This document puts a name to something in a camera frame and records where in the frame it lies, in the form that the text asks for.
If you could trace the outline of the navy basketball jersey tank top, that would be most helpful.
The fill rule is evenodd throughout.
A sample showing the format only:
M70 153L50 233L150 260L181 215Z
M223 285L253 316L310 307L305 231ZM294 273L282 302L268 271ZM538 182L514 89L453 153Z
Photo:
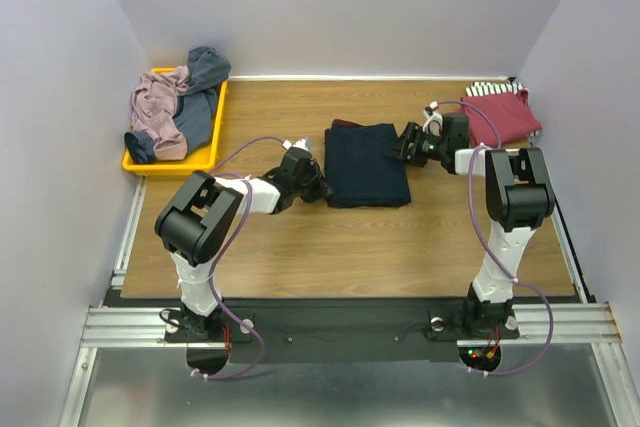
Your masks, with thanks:
M404 163L383 153L398 138L389 123L360 125L336 119L325 130L324 174L334 208L402 207L411 202Z

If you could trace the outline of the right silver knob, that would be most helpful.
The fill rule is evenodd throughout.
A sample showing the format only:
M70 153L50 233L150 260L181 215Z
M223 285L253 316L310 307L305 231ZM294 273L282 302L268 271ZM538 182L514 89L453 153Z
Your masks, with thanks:
M430 320L430 329L433 332L440 333L446 328L446 321L439 316L434 316Z

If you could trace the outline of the pink tank top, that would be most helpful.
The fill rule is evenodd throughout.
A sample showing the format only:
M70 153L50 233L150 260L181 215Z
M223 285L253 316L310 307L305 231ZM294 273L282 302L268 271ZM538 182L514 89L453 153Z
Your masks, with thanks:
M187 155L187 141L178 129L174 116L178 99L189 87L186 65L168 72L143 73L131 97L132 139L136 141L136 163L182 160Z

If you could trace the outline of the aluminium frame rail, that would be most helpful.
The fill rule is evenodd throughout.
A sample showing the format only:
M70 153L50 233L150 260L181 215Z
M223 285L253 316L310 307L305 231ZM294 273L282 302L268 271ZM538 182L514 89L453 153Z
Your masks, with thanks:
M253 217L217 279L230 298L463 297L480 267L464 179L410 176L411 205L334 210L297 205ZM244 378L190 375L185 344L164 339L160 312L177 306L176 277L152 224L176 190L137 190L119 264L89 310L63 411L67 426L614 426L611 310L593 304L563 217L535 235L520 292L517 340L502 345L505 376L456 362L262 362Z

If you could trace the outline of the yellow plastic tray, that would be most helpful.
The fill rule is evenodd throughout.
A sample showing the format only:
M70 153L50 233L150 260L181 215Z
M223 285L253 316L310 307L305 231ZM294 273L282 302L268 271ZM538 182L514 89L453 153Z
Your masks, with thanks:
M157 68L155 72L168 72L173 68ZM213 124L213 136L207 145L197 149L181 161L156 162L153 164L136 164L132 161L126 147L122 159L122 168L138 176L183 176L196 169L211 167L216 160L219 143L219 131L224 112L225 97L227 94L228 79L219 88L219 101L217 114Z

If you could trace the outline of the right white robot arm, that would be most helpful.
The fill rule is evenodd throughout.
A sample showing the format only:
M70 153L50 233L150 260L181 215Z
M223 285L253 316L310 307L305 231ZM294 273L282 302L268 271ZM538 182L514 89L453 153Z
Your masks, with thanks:
M518 275L522 257L556 205L544 155L534 147L509 150L481 144L472 149L467 115L441 115L428 108L426 116L422 126L408 123L384 156L420 167L437 161L448 173L467 178L469 195L473 194L473 178L483 178L491 219L490 235L484 238L474 216L474 203L469 203L484 258L461 312L453 316L453 327L472 337L513 328L513 287L522 283Z

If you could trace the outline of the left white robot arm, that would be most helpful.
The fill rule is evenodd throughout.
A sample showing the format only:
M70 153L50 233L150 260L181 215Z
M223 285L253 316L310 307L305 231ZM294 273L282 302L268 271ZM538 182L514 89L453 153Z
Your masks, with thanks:
M195 171L156 219L154 230L174 262L181 313L167 322L210 341L223 332L215 269L251 214L275 215L295 200L315 203L332 189L313 155L291 146L280 164L254 178Z

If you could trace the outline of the grey-blue tank top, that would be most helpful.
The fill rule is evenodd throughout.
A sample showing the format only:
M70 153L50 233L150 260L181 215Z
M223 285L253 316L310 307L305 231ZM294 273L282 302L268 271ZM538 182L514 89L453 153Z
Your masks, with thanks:
M187 157L210 143L212 139L219 88L229 78L231 64L214 48L203 46L191 50L184 65L190 72L189 87L178 99L178 111L174 121L186 138ZM132 139L130 131L124 134L124 143L132 161L136 163L137 157L131 156L131 153L136 154L136 141Z

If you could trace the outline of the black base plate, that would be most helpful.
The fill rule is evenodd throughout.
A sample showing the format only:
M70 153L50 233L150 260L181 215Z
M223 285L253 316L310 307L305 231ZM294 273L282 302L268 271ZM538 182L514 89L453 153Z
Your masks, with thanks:
M496 340L515 340L515 326L468 336L453 327L453 316L461 312L462 297L433 298L230 298L222 308L224 328L213 339L203 339L177 329L169 318L181 313L162 313L165 341L185 344L188 360L195 364L249 363L260 351L264 362L333 363L429 360L456 362L464 358L462 345L491 347ZM440 333L430 329L434 316L446 321ZM240 332L243 319L254 327Z

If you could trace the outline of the left white knob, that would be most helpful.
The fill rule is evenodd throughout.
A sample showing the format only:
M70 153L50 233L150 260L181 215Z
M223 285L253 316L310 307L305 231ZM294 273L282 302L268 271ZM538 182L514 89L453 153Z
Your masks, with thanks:
M253 327L254 324L250 319L243 319L240 325L240 332L242 334L248 335Z

